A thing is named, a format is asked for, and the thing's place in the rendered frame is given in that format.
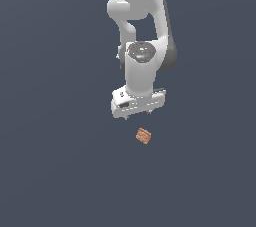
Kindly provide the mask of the small orange-brown block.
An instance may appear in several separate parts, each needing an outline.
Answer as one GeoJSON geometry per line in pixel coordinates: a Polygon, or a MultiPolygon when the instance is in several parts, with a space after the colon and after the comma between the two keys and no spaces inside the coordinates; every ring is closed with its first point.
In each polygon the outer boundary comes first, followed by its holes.
{"type": "Polygon", "coordinates": [[[143,128],[139,128],[136,138],[144,144],[147,144],[151,139],[151,133],[143,128]]]}

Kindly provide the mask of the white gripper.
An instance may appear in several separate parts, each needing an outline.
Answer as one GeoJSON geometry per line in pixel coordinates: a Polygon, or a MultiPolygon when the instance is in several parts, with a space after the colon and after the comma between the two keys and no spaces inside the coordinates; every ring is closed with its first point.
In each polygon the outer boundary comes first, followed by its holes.
{"type": "Polygon", "coordinates": [[[123,86],[112,92],[111,111],[114,118],[128,120],[130,115],[146,112],[151,114],[156,108],[165,103],[166,90],[164,88],[154,89],[151,94],[145,97],[135,97],[126,92],[123,86]]]}

